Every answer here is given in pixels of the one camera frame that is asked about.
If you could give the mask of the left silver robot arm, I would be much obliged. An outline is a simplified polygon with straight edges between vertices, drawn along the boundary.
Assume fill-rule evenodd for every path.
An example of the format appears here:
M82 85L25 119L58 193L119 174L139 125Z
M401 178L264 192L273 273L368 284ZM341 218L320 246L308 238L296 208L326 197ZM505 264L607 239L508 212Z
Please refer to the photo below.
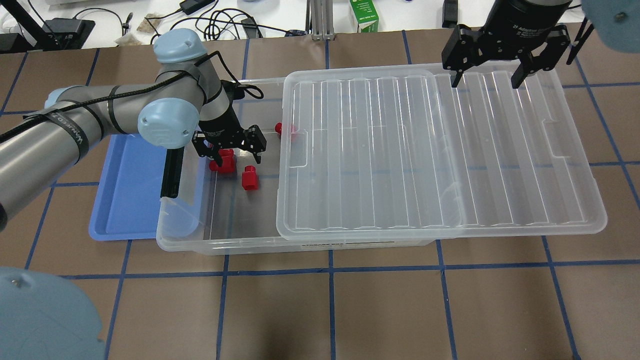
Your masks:
M161 64L152 84L56 89L41 110L1 135L1 228L86 157L105 137L138 134L180 152L192 145L222 166L221 150L238 149L261 161L267 141L259 126L243 129L233 101L250 91L221 80L208 52L188 28L158 37ZM102 360L102 324L85 292L59 276L1 268L3 360Z

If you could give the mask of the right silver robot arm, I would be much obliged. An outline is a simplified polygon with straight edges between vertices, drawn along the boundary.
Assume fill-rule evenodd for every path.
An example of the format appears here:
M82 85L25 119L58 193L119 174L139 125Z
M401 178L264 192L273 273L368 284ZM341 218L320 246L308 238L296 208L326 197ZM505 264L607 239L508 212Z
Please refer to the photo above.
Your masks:
M583 21L571 38L563 14L569 0L496 0L479 30L456 25L441 52L442 67L450 72L452 87L463 75L489 61L519 60L510 78L518 89L538 71L551 71L566 51L571 64L585 42L597 31L609 48L639 52L639 2L637 0L583 0Z

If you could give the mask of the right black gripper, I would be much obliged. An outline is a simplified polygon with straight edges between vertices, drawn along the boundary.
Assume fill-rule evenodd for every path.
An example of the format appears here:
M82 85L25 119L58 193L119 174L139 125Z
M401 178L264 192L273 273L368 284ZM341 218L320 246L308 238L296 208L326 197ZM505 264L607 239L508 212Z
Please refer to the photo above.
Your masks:
M555 68L570 44L569 30L560 23L570 4L569 0L496 0L482 27L455 25L441 52L451 87L458 87L465 71L488 61L519 60L510 78L515 90L537 71Z

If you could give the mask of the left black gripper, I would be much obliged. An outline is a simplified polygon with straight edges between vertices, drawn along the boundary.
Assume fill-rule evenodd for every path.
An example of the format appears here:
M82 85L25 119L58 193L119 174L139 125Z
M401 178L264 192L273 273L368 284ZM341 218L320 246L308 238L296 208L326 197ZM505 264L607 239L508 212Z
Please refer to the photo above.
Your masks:
M261 128L256 124L243 128L235 112L199 121L191 142L199 156L210 157L210 169L220 169L224 164L221 149L250 152L258 165L262 164L262 153L266 151L266 138Z

